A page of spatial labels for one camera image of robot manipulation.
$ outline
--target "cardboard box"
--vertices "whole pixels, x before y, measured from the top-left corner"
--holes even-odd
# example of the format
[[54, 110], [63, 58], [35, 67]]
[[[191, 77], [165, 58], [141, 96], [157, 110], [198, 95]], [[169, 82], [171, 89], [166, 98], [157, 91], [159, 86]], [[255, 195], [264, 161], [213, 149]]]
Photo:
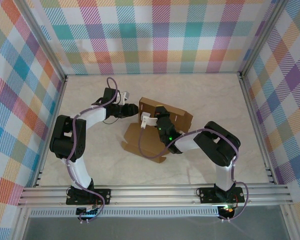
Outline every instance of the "cardboard box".
[[[138, 122], [131, 123], [123, 136], [125, 141], [121, 142], [121, 146], [124, 150], [142, 156], [138, 148], [142, 122], [141, 114], [143, 112], [147, 112], [150, 113], [150, 117], [153, 118], [155, 116], [155, 109], [157, 105], [164, 106], [167, 111], [170, 112], [171, 122], [178, 131], [182, 131], [184, 133], [189, 131], [193, 118], [190, 113], [180, 108], [142, 97], [139, 101]], [[157, 128], [149, 125], [147, 125], [143, 131], [140, 145], [142, 152], [147, 156], [158, 155], [165, 148], [165, 145], [160, 141]], [[167, 155], [168, 153], [169, 151], [166, 151], [162, 156], [151, 160], [156, 163], [162, 163], [166, 160], [164, 155]]]

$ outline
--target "wire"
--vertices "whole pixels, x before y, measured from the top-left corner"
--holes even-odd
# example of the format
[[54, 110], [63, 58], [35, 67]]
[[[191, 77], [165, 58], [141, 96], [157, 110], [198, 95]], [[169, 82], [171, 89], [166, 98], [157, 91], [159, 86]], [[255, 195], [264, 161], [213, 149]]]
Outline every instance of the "wire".
[[[174, 144], [176, 141], [178, 141], [179, 139], [182, 139], [186, 136], [189, 136], [189, 135], [192, 135], [192, 134], [197, 134], [197, 133], [201, 133], [201, 132], [209, 132], [209, 133], [212, 133], [212, 134], [215, 134], [217, 135], [220, 139], [223, 139], [225, 142], [227, 142], [234, 150], [235, 152], [235, 158], [232, 160], [232, 167], [231, 167], [231, 180], [235, 183], [235, 184], [242, 184], [244, 185], [245, 189], [246, 189], [246, 198], [245, 198], [245, 202], [244, 202], [244, 205], [241, 209], [241, 211], [234, 217], [232, 217], [231, 219], [234, 220], [236, 219], [237, 217], [239, 217], [243, 211], [245, 210], [247, 204], [248, 204], [248, 200], [249, 200], [249, 189], [248, 189], [248, 186], [247, 184], [245, 184], [244, 182], [242, 181], [236, 181], [235, 180], [235, 163], [236, 161], [238, 160], [239, 158], [239, 151], [238, 149], [236, 148], [236, 146], [229, 140], [227, 139], [225, 136], [223, 136], [222, 134], [220, 134], [219, 132], [217, 131], [214, 131], [212, 129], [208, 129], [208, 128], [201, 128], [201, 129], [198, 129], [198, 130], [195, 130], [195, 131], [191, 131], [191, 132], [188, 132], [188, 133], [185, 133], [185, 134], [182, 134], [180, 135], [179, 137], [177, 137], [176, 139], [172, 140], [159, 154], [155, 155], [155, 156], [147, 156], [145, 155], [142, 150], [141, 150], [141, 138], [142, 138], [142, 135], [144, 133], [144, 128], [141, 129], [141, 132], [140, 132], [140, 136], [139, 136], [139, 140], [138, 140], [138, 148], [139, 148], [139, 152], [140, 154], [145, 157], [146, 159], [156, 159], [158, 157], [161, 157], [167, 150], [168, 148]], [[227, 218], [223, 217], [223, 216], [220, 216], [222, 219], [224, 220], [228, 220]]]
[[105, 122], [104, 120], [102, 121], [104, 124], [107, 124], [107, 125], [111, 125], [111, 124], [114, 124], [116, 121], [118, 121], [119, 120], [119, 118], [117, 117], [116, 118], [116, 120], [114, 120], [113, 122], [110, 122], [110, 123], [108, 123], [108, 122]]
[[[100, 213], [102, 212], [102, 210], [104, 209], [104, 207], [105, 207], [105, 205], [106, 205], [106, 201], [105, 201], [104, 197], [101, 196], [99, 193], [94, 192], [94, 191], [91, 191], [91, 190], [85, 188], [84, 186], [82, 186], [81, 184], [79, 184], [79, 183], [76, 181], [74, 175], [72, 174], [72, 172], [71, 172], [71, 170], [70, 170], [70, 164], [69, 164], [69, 161], [70, 161], [70, 159], [72, 158], [72, 156], [74, 155], [75, 150], [76, 150], [76, 147], [77, 147], [77, 131], [76, 131], [76, 120], [77, 120], [77, 118], [78, 118], [79, 116], [81, 116], [82, 114], [87, 113], [87, 112], [89, 112], [89, 111], [91, 111], [91, 110], [98, 109], [98, 108], [103, 108], [103, 107], [107, 106], [108, 104], [111, 104], [111, 103], [115, 100], [115, 98], [117, 97], [117, 95], [118, 95], [118, 85], [117, 85], [117, 82], [116, 82], [112, 77], [108, 77], [108, 78], [106, 79], [106, 83], [107, 83], [108, 86], [110, 86], [110, 85], [109, 85], [109, 79], [112, 80], [112, 81], [114, 82], [114, 85], [115, 85], [115, 94], [114, 94], [114, 96], [112, 97], [112, 99], [110, 99], [110, 101], [108, 101], [108, 102], [106, 102], [106, 103], [104, 103], [104, 104], [101, 104], [101, 105], [92, 105], [90, 108], [87, 108], [87, 109], [81, 111], [80, 113], [78, 113], [77, 115], [74, 116], [74, 118], [73, 118], [73, 120], [72, 120], [73, 147], [72, 147], [72, 149], [71, 149], [70, 155], [67, 157], [67, 159], [66, 159], [66, 161], [65, 161], [65, 164], [66, 164], [66, 166], [67, 166], [67, 170], [68, 170], [68, 173], [69, 173], [69, 175], [70, 175], [71, 180], [72, 180], [79, 188], [81, 188], [82, 190], [85, 190], [86, 192], [88, 192], [88, 193], [90, 193], [90, 194], [96, 195], [97, 197], [99, 197], [99, 198], [102, 200], [102, 206], [101, 206], [100, 211], [98, 211], [98, 213], [97, 213], [94, 217], [92, 217], [92, 218], [89, 220], [90, 222], [92, 222], [93, 220], [95, 220], [95, 219], [97, 218], [97, 216], [100, 215]], [[82, 223], [83, 220], [81, 219], [81, 215], [82, 215], [82, 214], [79, 215], [79, 220], [80, 220], [80, 222]]]

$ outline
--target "aluminum rail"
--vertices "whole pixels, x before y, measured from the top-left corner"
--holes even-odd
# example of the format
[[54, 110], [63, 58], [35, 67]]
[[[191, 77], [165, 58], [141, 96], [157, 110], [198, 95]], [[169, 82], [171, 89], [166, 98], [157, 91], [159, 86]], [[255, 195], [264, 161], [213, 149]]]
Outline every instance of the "aluminum rail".
[[[196, 194], [197, 188], [211, 188], [213, 184], [185, 185], [120, 185], [95, 186], [111, 189], [111, 207], [190, 207], [219, 206], [222, 204], [201, 204]], [[66, 205], [68, 186], [41, 186], [25, 188], [19, 201], [21, 208], [87, 207]], [[271, 183], [248, 184], [248, 206], [269, 206], [292, 204], [292, 197], [285, 185]]]

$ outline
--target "purple cable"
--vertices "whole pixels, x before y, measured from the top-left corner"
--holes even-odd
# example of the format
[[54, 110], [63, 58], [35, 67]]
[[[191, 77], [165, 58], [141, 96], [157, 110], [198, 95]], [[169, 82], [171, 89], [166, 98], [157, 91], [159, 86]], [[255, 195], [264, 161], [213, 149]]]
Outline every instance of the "purple cable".
[[144, 129], [142, 128], [141, 129], [141, 132], [140, 132], [140, 136], [139, 136], [139, 141], [138, 141], [138, 148], [139, 148], [139, 152], [141, 153], [141, 155], [143, 157], [145, 157], [146, 159], [155, 159], [155, 158], [158, 158], [158, 157], [161, 157], [167, 150], [168, 148], [174, 144], [176, 141], [178, 141], [179, 139], [182, 139], [184, 138], [185, 136], [189, 136], [191, 134], [196, 134], [196, 133], [200, 133], [200, 132], [209, 132], [209, 133], [212, 133], [212, 134], [215, 134], [217, 135], [219, 138], [225, 140], [234, 150], [235, 152], [235, 159], [232, 161], [232, 167], [231, 167], [231, 180], [235, 183], [235, 184], [242, 184], [244, 185], [245, 189], [246, 189], [246, 199], [245, 199], [245, 202], [244, 202], [244, 205], [242, 207], [242, 210], [236, 215], [234, 216], [233, 218], [231, 218], [232, 220], [233, 219], [236, 219], [237, 217], [239, 217], [243, 211], [245, 210], [247, 204], [248, 204], [248, 200], [249, 200], [249, 190], [248, 190], [248, 186], [247, 184], [245, 184], [244, 182], [242, 181], [236, 181], [235, 180], [235, 163], [237, 161], [237, 159], [239, 158], [239, 151], [238, 149], [235, 147], [235, 145], [229, 140], [227, 139], [225, 136], [223, 136], [222, 134], [214, 131], [214, 130], [211, 130], [211, 129], [208, 129], [208, 128], [201, 128], [201, 129], [198, 129], [198, 130], [195, 130], [195, 131], [191, 131], [191, 132], [188, 132], [188, 133], [185, 133], [185, 134], [182, 134], [181, 136], [177, 137], [176, 139], [174, 139], [173, 141], [171, 141], [159, 154], [155, 155], [155, 156], [147, 156], [145, 155], [142, 150], [141, 150], [141, 138], [142, 138], [142, 134], [144, 132]]
[[[76, 150], [76, 146], [77, 146], [77, 131], [76, 131], [76, 120], [77, 120], [77, 118], [80, 117], [82, 114], [87, 113], [87, 112], [89, 112], [89, 111], [91, 111], [91, 110], [98, 109], [98, 108], [103, 108], [104, 106], [106, 106], [106, 105], [112, 103], [112, 102], [117, 98], [117, 94], [118, 94], [118, 85], [117, 85], [116, 81], [115, 81], [112, 77], [108, 77], [108, 78], [106, 79], [106, 83], [107, 83], [107, 85], [108, 85], [109, 88], [110, 88], [110, 85], [109, 85], [109, 79], [111, 79], [111, 80], [114, 82], [114, 85], [115, 85], [115, 93], [114, 93], [113, 98], [111, 98], [110, 101], [108, 101], [108, 102], [106, 102], [106, 103], [104, 103], [104, 104], [96, 105], [96, 106], [92, 106], [92, 107], [90, 107], [90, 108], [87, 108], [87, 109], [85, 109], [85, 110], [79, 112], [79, 113], [73, 118], [73, 121], [72, 121], [73, 147], [72, 147], [72, 150], [71, 150], [70, 155], [68, 156], [68, 158], [67, 158], [66, 161], [65, 161], [65, 164], [66, 164], [66, 166], [67, 166], [67, 170], [68, 170], [68, 173], [69, 173], [69, 175], [70, 175], [71, 180], [72, 180], [79, 188], [81, 188], [82, 190], [85, 190], [86, 192], [88, 192], [88, 193], [90, 193], [90, 194], [94, 194], [94, 195], [96, 195], [97, 197], [99, 197], [99, 198], [102, 200], [102, 206], [101, 206], [100, 211], [98, 211], [98, 213], [97, 213], [93, 218], [91, 218], [89, 221], [86, 220], [87, 223], [92, 222], [93, 220], [95, 220], [95, 219], [97, 218], [97, 216], [98, 216], [98, 215], [102, 212], [102, 210], [104, 209], [104, 207], [105, 207], [105, 205], [106, 205], [106, 201], [105, 201], [104, 197], [101, 196], [99, 193], [94, 192], [94, 191], [91, 191], [91, 190], [89, 190], [89, 189], [83, 187], [82, 185], [80, 185], [80, 184], [76, 181], [75, 177], [73, 176], [73, 174], [72, 174], [71, 171], [70, 171], [69, 161], [70, 161], [71, 157], [74, 155], [75, 150]], [[80, 221], [81, 221], [81, 223], [82, 223], [83, 220], [81, 219], [81, 216], [82, 216], [82, 213], [79, 215], [79, 219], [80, 219]]]

